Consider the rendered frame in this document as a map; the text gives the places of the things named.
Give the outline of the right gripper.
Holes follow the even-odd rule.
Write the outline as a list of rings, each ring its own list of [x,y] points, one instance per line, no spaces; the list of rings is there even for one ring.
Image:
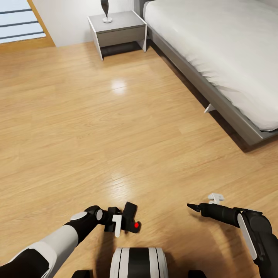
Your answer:
[[[208,203],[200,203],[199,205],[188,203],[187,206],[196,212],[201,211],[201,215],[204,217],[211,217],[225,223],[223,212],[226,206]]]

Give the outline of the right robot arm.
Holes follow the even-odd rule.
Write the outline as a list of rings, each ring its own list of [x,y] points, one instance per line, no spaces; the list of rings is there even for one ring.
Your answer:
[[[204,217],[241,228],[251,257],[259,267],[261,278],[278,278],[278,239],[272,234],[271,222],[261,211],[239,207],[229,208],[220,205],[224,200],[222,194],[208,195],[209,203],[199,205],[188,203]]]

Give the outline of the digital camera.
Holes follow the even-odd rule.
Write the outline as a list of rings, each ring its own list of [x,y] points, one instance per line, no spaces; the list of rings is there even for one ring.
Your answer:
[[[122,215],[122,222],[121,222],[122,230],[138,233],[140,227],[140,221],[135,222],[133,219],[134,213],[136,211],[136,207],[137,205],[127,201],[123,213],[117,212],[117,215]]]

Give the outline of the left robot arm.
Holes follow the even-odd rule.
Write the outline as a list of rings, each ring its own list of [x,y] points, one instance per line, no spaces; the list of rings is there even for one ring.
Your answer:
[[[71,217],[44,239],[20,251],[9,263],[0,267],[0,278],[53,278],[75,248],[98,224],[105,232],[120,236],[122,215],[117,207],[108,211],[94,205]]]

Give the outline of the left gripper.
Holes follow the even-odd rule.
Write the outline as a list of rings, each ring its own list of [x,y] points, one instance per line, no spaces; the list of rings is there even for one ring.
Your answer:
[[[105,225],[104,231],[105,232],[114,232],[116,222],[112,222],[113,215],[116,215],[117,212],[120,213],[121,211],[117,207],[110,207],[110,208],[108,208],[107,212],[108,212],[108,220],[106,223],[104,223],[104,225]]]

